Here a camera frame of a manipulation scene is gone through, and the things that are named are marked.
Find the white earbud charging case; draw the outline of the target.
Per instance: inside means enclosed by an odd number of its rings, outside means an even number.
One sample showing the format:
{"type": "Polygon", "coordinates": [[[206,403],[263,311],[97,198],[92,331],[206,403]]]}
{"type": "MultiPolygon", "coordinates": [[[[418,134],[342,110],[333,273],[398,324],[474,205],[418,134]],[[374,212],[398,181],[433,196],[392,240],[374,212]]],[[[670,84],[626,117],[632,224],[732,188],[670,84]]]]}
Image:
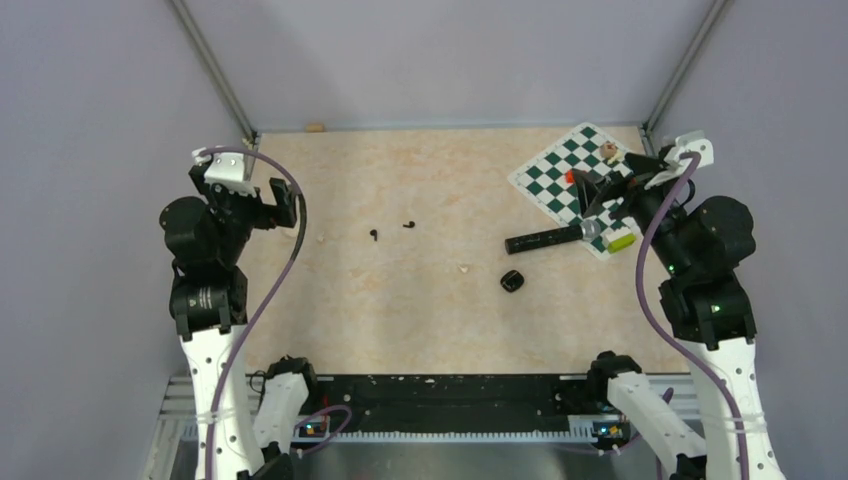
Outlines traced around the white earbud charging case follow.
{"type": "Polygon", "coordinates": [[[292,228],[292,229],[281,228],[281,231],[282,231],[282,233],[285,237],[291,238],[291,239],[297,239],[298,236],[300,235],[300,229],[299,228],[292,228]]]}

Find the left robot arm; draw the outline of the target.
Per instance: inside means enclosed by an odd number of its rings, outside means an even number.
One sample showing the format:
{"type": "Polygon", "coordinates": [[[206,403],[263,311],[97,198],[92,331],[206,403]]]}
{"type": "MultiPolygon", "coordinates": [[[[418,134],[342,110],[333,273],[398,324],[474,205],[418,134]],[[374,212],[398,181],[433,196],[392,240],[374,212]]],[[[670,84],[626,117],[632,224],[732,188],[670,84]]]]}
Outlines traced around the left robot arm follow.
{"type": "Polygon", "coordinates": [[[198,479],[288,479],[291,461],[278,442],[261,446],[251,425],[241,348],[258,317],[247,313],[248,280],[238,266],[256,229],[298,227],[303,244],[306,202],[289,173],[269,181],[272,205],[257,187],[233,192],[207,184],[207,169],[189,175],[198,196],[181,197],[159,216],[173,256],[169,313],[189,366],[198,432],[198,479]]]}

